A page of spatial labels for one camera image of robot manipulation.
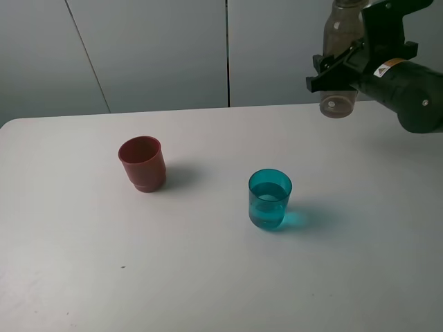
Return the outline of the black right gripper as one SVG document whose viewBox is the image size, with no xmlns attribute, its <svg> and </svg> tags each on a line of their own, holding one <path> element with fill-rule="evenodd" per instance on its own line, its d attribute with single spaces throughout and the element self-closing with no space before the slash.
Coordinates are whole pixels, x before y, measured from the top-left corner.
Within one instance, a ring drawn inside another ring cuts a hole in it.
<svg viewBox="0 0 443 332">
<path fill-rule="evenodd" d="M 417 56 L 418 43 L 412 41 L 356 41 L 340 55 L 314 55 L 315 77 L 306 78 L 307 90 L 363 92 L 363 82 L 381 78 L 397 60 Z"/>
</svg>

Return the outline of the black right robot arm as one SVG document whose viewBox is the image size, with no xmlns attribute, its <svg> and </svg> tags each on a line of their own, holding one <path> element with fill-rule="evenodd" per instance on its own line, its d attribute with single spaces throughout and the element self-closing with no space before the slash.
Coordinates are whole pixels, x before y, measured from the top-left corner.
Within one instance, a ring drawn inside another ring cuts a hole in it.
<svg viewBox="0 0 443 332">
<path fill-rule="evenodd" d="M 442 132 L 442 74 L 411 61 L 418 44 L 408 41 L 371 51 L 360 39 L 344 53 L 313 56 L 317 76 L 309 91 L 359 91 L 397 114 L 411 133 Z"/>
</svg>

